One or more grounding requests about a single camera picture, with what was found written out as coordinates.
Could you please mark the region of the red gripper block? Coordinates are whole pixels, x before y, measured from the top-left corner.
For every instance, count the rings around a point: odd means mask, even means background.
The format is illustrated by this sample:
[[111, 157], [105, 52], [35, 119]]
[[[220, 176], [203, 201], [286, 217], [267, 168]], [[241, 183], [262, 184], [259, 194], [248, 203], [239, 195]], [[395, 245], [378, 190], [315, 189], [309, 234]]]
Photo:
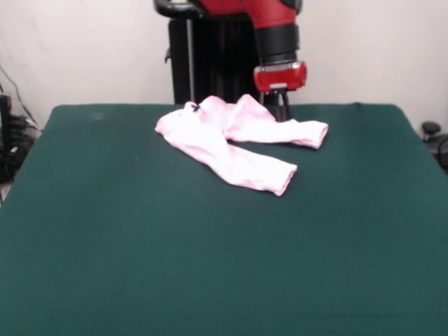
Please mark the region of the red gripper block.
[[255, 86], [260, 92], [278, 91], [276, 94], [276, 121], [290, 120], [291, 110], [287, 91], [295, 91], [306, 84], [306, 62], [257, 66], [254, 69], [253, 77]]

